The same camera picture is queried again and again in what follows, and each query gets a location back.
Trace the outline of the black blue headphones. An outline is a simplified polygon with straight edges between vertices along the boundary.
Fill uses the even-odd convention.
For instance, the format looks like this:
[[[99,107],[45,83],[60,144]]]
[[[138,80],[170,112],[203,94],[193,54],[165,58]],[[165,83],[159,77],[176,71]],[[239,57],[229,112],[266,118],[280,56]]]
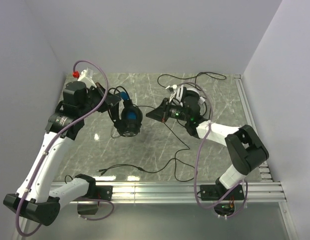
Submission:
[[[142,126],[142,111],[132,102],[128,91],[123,86],[112,87],[110,90],[113,90],[113,94],[123,101],[121,113],[119,113],[119,103],[108,109],[108,115],[119,136],[128,138],[138,135]]]

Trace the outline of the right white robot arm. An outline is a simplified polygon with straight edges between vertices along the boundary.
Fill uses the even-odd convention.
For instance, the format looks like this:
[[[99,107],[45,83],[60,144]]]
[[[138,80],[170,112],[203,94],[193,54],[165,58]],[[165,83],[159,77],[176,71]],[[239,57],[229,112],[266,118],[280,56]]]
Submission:
[[[269,152],[250,125],[233,127],[213,123],[201,115],[202,105],[202,97],[187,96],[178,105],[164,98],[146,117],[162,123],[168,119],[184,121],[190,136],[227,147],[231,165],[216,180],[212,191],[212,198],[219,200],[227,197],[228,191],[232,191],[252,170],[265,162]]]

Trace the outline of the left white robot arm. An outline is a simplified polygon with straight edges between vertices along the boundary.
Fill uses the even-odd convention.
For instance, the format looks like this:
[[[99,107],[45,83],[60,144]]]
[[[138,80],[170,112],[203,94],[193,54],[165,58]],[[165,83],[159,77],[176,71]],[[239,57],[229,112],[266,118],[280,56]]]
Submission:
[[[63,156],[84,127],[85,118],[94,112],[106,112],[121,98],[99,83],[87,87],[80,81],[68,83],[62,97],[48,119],[41,149],[27,177],[15,193],[7,194],[3,200],[15,213],[16,228],[19,228],[20,218],[49,226],[64,206],[79,198],[103,200],[95,178],[85,174],[76,175],[56,190],[50,187]]]

